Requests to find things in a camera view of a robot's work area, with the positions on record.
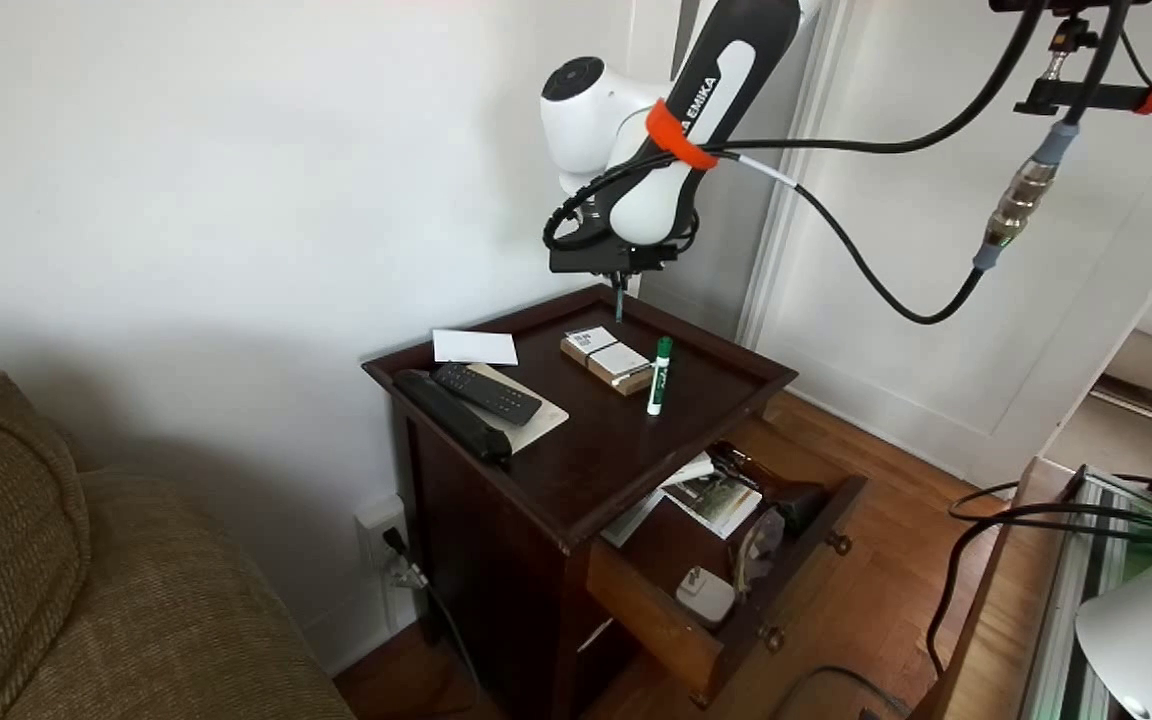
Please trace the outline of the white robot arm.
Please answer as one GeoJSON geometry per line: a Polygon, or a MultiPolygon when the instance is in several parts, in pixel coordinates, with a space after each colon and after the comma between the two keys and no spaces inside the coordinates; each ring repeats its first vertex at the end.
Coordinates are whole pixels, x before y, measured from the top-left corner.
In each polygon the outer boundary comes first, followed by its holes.
{"type": "Polygon", "coordinates": [[[702,228],[695,189],[800,32],[800,0],[715,0],[665,93],[571,57],[542,86],[563,201],[545,220],[554,272],[625,290],[702,228]]]}

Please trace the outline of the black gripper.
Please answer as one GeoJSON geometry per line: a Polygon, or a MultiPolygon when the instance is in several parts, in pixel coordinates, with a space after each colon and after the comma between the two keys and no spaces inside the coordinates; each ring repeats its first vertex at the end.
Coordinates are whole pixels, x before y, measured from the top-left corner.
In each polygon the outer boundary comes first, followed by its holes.
{"type": "Polygon", "coordinates": [[[611,294],[630,296],[637,272],[657,272],[673,261],[670,248],[641,248],[618,235],[591,243],[555,243],[547,254],[554,272],[597,272],[610,276],[611,294]]]}

